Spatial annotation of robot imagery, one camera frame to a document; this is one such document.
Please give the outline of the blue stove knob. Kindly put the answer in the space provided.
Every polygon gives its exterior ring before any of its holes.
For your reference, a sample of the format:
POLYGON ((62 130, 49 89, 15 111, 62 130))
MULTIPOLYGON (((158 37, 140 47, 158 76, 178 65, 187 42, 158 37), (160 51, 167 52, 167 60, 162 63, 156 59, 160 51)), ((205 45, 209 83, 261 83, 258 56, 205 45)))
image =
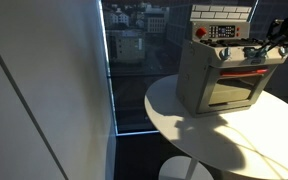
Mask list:
POLYGON ((256 49, 254 47, 245 47, 243 49, 246 58, 254 58, 256 56, 256 49))
POLYGON ((265 58, 267 56, 268 50, 267 49, 262 49, 257 53, 257 56, 259 58, 265 58))
POLYGON ((219 56, 222 60, 227 60, 230 58, 231 56, 231 48, 230 47, 226 47, 224 49, 222 49, 219 53, 219 56))
POLYGON ((280 47, 279 48, 279 54, 284 57, 288 55, 288 47, 280 47))

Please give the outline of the black stove control panel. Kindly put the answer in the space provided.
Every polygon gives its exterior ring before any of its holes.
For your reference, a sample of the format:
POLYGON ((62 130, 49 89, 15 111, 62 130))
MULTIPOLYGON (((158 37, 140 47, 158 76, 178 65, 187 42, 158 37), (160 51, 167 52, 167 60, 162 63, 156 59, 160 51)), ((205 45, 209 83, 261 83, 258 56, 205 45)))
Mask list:
POLYGON ((234 26, 210 26, 210 38, 233 38, 234 36, 234 26))

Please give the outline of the black stove burner grate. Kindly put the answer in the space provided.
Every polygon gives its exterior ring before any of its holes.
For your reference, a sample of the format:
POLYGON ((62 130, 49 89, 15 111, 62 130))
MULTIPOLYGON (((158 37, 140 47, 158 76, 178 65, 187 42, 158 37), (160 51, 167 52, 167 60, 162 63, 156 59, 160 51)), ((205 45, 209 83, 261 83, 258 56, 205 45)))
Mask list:
POLYGON ((236 46, 262 46, 264 42, 255 38, 200 40, 201 43, 211 47, 236 47, 236 46))

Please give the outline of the grey toy stove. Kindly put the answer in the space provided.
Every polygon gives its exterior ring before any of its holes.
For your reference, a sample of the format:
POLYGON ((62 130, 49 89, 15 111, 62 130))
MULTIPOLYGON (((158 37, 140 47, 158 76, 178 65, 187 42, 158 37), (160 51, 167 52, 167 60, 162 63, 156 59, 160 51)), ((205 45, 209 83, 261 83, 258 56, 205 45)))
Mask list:
POLYGON ((251 9, 245 6, 193 5, 191 7, 188 33, 183 40, 181 63, 178 73, 176 95, 193 116, 218 112, 239 111, 253 105, 275 69, 285 62, 287 56, 279 54, 280 45, 236 46, 231 56, 222 60, 219 53, 226 47, 211 47, 200 40, 250 38, 248 21, 251 9), (210 38, 210 26, 234 26, 233 38, 210 38), (204 27, 207 34, 198 38, 195 33, 204 27), (257 53, 267 49, 265 58, 246 58, 243 49, 254 47, 257 53), (247 77, 221 77, 223 71, 250 71, 268 69, 264 75, 247 77))

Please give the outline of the red round stove button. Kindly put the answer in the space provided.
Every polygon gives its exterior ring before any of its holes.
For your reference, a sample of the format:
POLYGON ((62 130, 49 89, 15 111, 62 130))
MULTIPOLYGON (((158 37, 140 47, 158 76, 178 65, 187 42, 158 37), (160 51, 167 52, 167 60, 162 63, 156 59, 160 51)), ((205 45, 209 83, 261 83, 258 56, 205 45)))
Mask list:
POLYGON ((198 38, 202 38, 204 35, 207 34, 207 30, 204 28, 204 27, 201 27, 201 28, 198 28, 196 30, 196 33, 195 35, 198 37, 198 38))

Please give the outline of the round white table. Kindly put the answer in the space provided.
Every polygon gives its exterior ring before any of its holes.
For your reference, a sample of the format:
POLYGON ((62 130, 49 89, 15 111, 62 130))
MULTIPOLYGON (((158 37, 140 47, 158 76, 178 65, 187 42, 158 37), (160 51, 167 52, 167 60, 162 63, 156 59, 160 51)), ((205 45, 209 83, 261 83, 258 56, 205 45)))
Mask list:
POLYGON ((195 118, 176 97, 175 75, 154 82, 144 98, 155 128, 177 148, 222 171, 288 179, 288 104, 262 92, 247 110, 195 118))

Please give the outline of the white round table base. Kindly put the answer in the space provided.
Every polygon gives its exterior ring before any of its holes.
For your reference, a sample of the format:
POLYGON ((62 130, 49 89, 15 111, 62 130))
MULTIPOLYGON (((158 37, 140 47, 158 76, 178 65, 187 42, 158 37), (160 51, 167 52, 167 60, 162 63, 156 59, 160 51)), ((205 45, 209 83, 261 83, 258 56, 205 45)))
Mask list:
POLYGON ((214 178, 196 159, 174 156, 163 163, 158 180, 214 180, 214 178))

